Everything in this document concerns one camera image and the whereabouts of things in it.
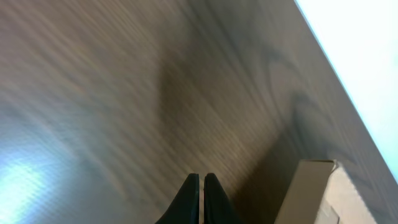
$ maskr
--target wood grain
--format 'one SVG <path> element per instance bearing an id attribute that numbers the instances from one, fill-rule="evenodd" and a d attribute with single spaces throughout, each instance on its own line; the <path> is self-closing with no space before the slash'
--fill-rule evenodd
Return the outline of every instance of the wood grain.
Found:
<path id="1" fill-rule="evenodd" d="M 214 172 L 243 220 L 272 223 L 314 158 L 397 221 L 397 184 L 293 0 L 0 6 L 0 175 L 38 177 L 8 219 L 154 223 L 188 173 Z"/>

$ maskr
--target cardboard box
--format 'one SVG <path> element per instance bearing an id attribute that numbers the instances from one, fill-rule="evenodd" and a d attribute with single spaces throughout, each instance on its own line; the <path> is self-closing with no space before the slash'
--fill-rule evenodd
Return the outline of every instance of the cardboard box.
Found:
<path id="1" fill-rule="evenodd" d="M 275 224 L 375 224 L 341 165 L 302 160 Z"/>

